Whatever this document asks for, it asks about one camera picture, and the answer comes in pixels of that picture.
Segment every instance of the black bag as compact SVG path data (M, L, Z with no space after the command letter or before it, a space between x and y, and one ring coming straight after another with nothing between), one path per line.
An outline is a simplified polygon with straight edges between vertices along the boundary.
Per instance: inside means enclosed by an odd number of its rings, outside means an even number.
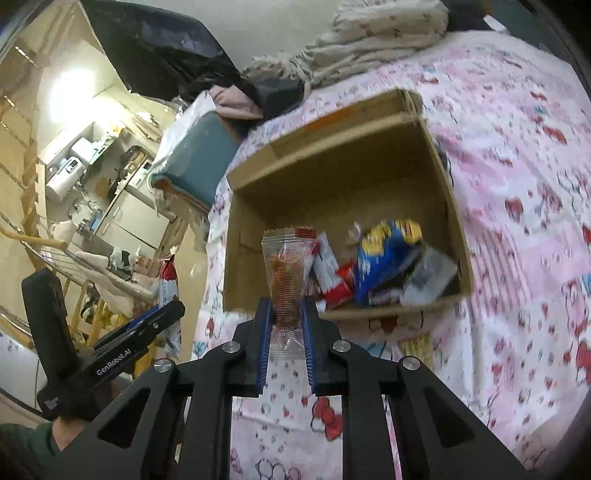
M125 86L142 96L192 103L213 85L256 91L199 21L145 5L82 0L109 61Z

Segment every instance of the green sleeve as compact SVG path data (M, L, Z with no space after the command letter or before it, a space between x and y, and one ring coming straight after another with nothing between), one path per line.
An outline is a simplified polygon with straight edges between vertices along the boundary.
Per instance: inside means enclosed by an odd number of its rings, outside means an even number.
M36 463L41 471L53 460L59 452L51 427L53 423L42 423L36 429L30 429L14 423L0 424L0 431L4 438L21 455Z

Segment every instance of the pink cloth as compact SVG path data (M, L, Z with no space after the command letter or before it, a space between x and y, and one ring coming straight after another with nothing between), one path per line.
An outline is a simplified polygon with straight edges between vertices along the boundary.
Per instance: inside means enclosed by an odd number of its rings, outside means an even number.
M450 34L414 57L315 90L252 132L229 169L287 132L394 87L422 95L430 132L447 153L476 290L447 310L401 316L396 327L342 322L341 333L396 360L397 341L430 332L435 373L535 468L591 385L591 103L568 64L506 35ZM222 310L231 198L222 179L209 214L194 358L248 319ZM235 399L233 411L232 478L342 477L340 398L310 394L303 359L272 358L264 394Z
M263 118L262 111L236 85L229 88L214 85L209 89L216 104L216 111L224 118L237 120L259 120Z

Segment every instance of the kitchen appliance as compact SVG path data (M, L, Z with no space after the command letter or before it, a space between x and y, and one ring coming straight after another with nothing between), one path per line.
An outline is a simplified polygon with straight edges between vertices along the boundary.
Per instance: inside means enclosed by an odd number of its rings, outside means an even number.
M79 158L68 158L64 166L47 182L47 199L50 202L61 202L76 184L76 180L84 174L84 170L84 164Z
M148 205L154 204L154 194L148 188L148 172L151 166L152 163L147 161L138 168L126 188L130 194Z
M96 155L92 142L82 137L70 149L70 155L78 158L87 167Z

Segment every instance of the white blanket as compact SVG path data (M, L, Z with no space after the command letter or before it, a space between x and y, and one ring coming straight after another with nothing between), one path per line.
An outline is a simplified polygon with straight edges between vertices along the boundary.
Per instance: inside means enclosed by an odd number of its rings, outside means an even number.
M399 60L437 43L447 29L439 0L345 0L332 29L304 50L252 59L243 71L251 80L301 78L326 86Z

